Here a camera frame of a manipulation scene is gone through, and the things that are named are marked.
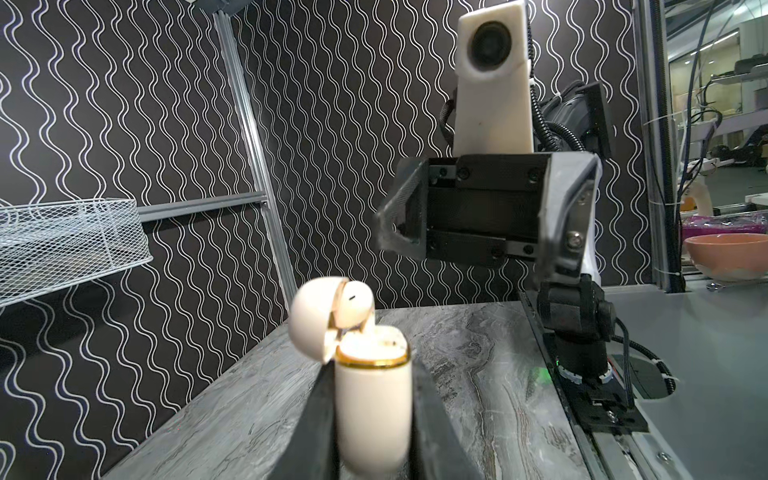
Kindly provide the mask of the white wireless earbud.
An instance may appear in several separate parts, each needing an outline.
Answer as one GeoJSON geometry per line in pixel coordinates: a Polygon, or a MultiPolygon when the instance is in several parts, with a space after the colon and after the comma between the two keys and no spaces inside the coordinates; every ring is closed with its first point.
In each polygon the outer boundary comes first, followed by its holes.
{"type": "Polygon", "coordinates": [[[340,290],[333,308],[337,329],[359,329],[367,332],[375,325],[375,300],[364,282],[348,281],[340,290]]]}

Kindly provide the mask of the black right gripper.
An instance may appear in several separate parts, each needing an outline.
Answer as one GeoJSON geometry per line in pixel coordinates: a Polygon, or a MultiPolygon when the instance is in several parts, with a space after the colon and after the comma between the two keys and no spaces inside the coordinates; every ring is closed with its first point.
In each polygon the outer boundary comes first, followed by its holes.
{"type": "Polygon", "coordinates": [[[415,260],[491,268],[537,254],[538,282],[583,274],[599,282],[601,175],[590,152],[405,158],[374,215],[376,244],[415,260]]]}

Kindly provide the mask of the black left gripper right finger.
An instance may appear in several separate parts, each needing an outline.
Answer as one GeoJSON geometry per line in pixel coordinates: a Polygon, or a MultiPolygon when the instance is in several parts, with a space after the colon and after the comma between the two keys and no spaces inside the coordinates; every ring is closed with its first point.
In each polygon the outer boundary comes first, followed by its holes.
{"type": "Polygon", "coordinates": [[[479,479],[462,447],[432,375],[413,361],[413,419],[408,456],[410,479],[479,479]]]}

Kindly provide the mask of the pink bowl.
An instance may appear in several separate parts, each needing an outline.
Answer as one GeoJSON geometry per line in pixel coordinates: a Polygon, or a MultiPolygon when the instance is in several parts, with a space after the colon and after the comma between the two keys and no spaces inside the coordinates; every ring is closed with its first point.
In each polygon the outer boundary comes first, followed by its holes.
{"type": "Polygon", "coordinates": [[[684,241],[695,268],[719,282],[742,282],[767,275],[767,235],[723,233],[684,241]]]}

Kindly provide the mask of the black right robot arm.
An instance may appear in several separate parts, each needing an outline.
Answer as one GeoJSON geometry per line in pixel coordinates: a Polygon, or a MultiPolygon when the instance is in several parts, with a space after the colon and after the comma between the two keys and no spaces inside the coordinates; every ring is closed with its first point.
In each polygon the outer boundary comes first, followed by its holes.
{"type": "Polygon", "coordinates": [[[616,313],[594,267],[594,207],[611,156],[605,94],[576,81],[540,106],[555,150],[406,158],[374,217],[378,246],[413,259],[535,264],[537,311],[559,375],[633,402],[607,358],[616,313]]]}

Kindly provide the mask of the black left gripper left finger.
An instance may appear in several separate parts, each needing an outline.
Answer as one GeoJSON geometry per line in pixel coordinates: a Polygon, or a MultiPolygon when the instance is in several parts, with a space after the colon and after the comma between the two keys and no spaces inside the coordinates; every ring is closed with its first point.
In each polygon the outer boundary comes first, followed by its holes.
{"type": "Polygon", "coordinates": [[[321,367],[290,441],[268,479],[339,478],[335,364],[321,367]]]}

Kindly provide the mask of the aluminium corner frame post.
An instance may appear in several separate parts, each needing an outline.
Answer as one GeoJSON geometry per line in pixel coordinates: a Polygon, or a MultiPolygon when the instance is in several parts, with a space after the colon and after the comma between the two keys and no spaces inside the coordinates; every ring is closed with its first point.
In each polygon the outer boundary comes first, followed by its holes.
{"type": "Polygon", "coordinates": [[[238,115],[254,184],[257,192],[262,197],[262,217],[271,245],[279,285],[286,308],[289,309],[297,291],[297,284],[278,212],[276,196],[270,179],[269,165],[259,136],[251,95],[246,84],[243,63],[237,50],[231,16],[223,11],[219,11],[214,14],[214,23],[219,36],[228,84],[234,99],[235,111],[238,115]]]}

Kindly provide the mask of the cream earbud charging case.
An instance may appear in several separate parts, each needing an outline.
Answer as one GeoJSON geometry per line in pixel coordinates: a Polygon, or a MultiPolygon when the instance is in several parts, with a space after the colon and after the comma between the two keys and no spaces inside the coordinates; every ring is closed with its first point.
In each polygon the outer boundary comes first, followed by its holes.
{"type": "Polygon", "coordinates": [[[335,364],[337,444],[349,470],[368,478],[396,473],[410,448],[411,347],[396,327],[337,329],[333,308],[346,277],[304,283],[293,298],[289,336],[306,357],[335,364]]]}

